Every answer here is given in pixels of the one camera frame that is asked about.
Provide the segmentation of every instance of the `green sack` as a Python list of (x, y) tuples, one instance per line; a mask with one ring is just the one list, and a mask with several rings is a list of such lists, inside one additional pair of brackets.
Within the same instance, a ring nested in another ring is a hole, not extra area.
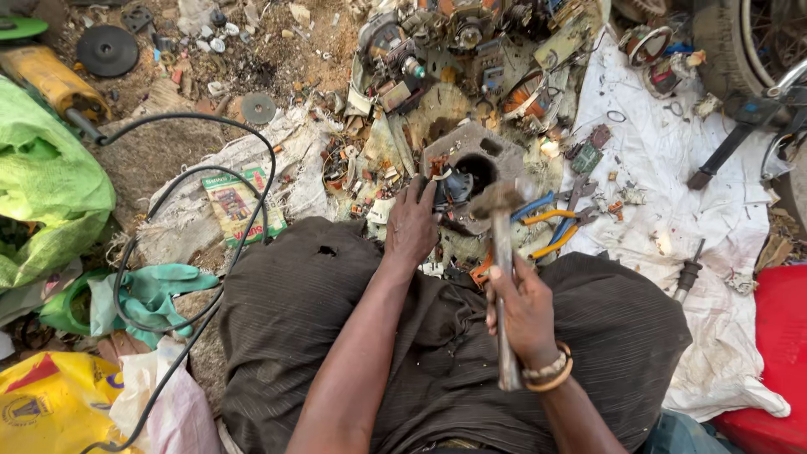
[(114, 207), (112, 183), (90, 152), (0, 76), (0, 216), (40, 227), (19, 249), (0, 241), (0, 292), (75, 259)]

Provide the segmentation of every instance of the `person's right hand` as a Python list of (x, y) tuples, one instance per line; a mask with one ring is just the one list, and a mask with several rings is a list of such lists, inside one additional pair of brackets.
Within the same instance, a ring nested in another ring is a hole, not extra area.
[(534, 371), (552, 364), (560, 355), (554, 338), (552, 290), (521, 257), (513, 255), (514, 276), (491, 267), (487, 291), (487, 328), (497, 332), (495, 297), (504, 299), (504, 329), (510, 347)]

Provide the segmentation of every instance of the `red plastic container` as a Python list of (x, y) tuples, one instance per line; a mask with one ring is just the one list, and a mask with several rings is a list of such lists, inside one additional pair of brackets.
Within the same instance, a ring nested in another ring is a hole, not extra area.
[(791, 406), (790, 416), (729, 411), (714, 426), (746, 454), (807, 452), (807, 265), (767, 268), (754, 293), (756, 338), (765, 360), (763, 383)]

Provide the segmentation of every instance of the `hammer head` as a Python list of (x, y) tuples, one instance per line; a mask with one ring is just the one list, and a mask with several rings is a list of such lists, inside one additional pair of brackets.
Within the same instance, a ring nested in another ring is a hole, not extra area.
[(516, 208), (535, 199), (536, 194), (537, 188), (527, 179), (497, 181), (471, 199), (470, 214), (479, 220), (487, 219), (497, 211), (506, 211), (510, 216)]

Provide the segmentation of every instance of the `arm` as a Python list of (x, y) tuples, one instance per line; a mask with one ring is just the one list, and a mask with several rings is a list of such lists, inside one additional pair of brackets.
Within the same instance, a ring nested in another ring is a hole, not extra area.
[[(554, 338), (552, 290), (520, 257), (513, 257), (513, 265), (514, 279), (504, 276), (498, 267), (491, 267), (491, 290), (504, 298), (504, 326), (510, 346), (524, 366), (537, 371), (552, 364), (559, 355)], [(495, 310), (491, 310), (491, 305), (487, 326), (495, 335)], [(573, 377), (555, 389), (539, 393), (538, 399), (561, 454), (627, 454)]]
[(430, 183), (418, 203), (423, 181), (413, 179), (398, 194), (381, 265), (316, 373), (287, 454), (370, 450), (409, 283), (437, 244), (437, 224), (431, 217), (437, 185)]

